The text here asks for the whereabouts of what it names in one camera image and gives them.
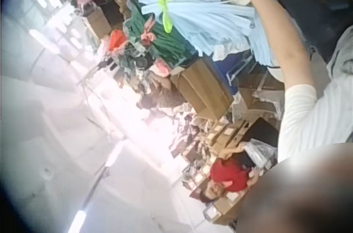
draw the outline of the woman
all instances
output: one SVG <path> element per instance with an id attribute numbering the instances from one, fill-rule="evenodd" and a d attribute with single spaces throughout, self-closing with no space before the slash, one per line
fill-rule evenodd
<path id="1" fill-rule="evenodd" d="M 222 197 L 226 192 L 239 192 L 254 185 L 259 179 L 259 170 L 244 151 L 244 143 L 237 148 L 224 149 L 210 170 L 207 188 L 200 192 L 200 200 L 209 203 Z"/>
<path id="2" fill-rule="evenodd" d="M 137 104 L 138 108 L 148 110 L 158 108 L 163 111 L 163 109 L 173 109 L 186 102 L 169 78 L 164 78 L 150 72 L 148 79 L 152 82 L 152 92 L 144 94 L 141 97 Z"/>

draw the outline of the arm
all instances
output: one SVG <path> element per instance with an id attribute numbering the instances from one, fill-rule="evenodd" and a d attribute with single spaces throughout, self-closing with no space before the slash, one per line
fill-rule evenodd
<path id="1" fill-rule="evenodd" d="M 244 151 L 243 143 L 240 143 L 236 148 L 224 148 L 221 150 L 219 157 L 223 160 L 229 159 L 233 153 L 241 153 Z"/>
<path id="2" fill-rule="evenodd" d="M 310 60 L 290 16 L 276 0 L 251 0 L 282 69 L 285 87 L 313 85 Z"/>

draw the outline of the man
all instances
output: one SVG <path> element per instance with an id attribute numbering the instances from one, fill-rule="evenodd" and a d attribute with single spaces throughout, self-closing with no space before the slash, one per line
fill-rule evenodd
<path id="1" fill-rule="evenodd" d="M 349 140 L 353 131 L 353 27 L 329 64 L 333 81 L 317 100 L 310 60 L 290 16 L 276 0 L 251 0 L 284 75 L 285 114 L 278 162 L 301 151 Z"/>

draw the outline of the hair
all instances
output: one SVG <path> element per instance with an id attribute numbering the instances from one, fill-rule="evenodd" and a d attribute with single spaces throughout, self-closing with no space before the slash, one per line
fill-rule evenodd
<path id="1" fill-rule="evenodd" d="M 203 202 L 204 204 L 208 204 L 208 203 L 212 203 L 214 200 L 209 199 L 206 195 L 205 195 L 205 191 L 200 191 L 199 194 L 199 199 L 201 202 Z"/>

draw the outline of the person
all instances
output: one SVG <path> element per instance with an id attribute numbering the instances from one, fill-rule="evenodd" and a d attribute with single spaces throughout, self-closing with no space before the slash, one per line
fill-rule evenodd
<path id="1" fill-rule="evenodd" d="M 251 2 L 284 75 L 278 162 L 308 149 L 349 142 L 353 132 L 353 26 L 337 43 L 328 65 L 332 81 L 318 100 L 310 60 L 290 16 L 276 0 Z"/>
<path id="2" fill-rule="evenodd" d="M 151 93 L 142 95 L 136 104 L 138 108 L 147 110 L 159 109 L 166 112 L 164 109 L 173 109 L 186 102 L 169 78 L 149 72 L 148 79 L 152 82 Z"/>
<path id="3" fill-rule="evenodd" d="M 260 170 L 255 168 L 256 165 L 244 151 L 243 144 L 220 152 L 219 158 L 211 166 L 210 181 L 206 189 L 200 192 L 199 198 L 203 203 L 213 202 L 226 192 L 245 190 L 258 181 Z M 254 176 L 249 178 L 252 170 Z"/>

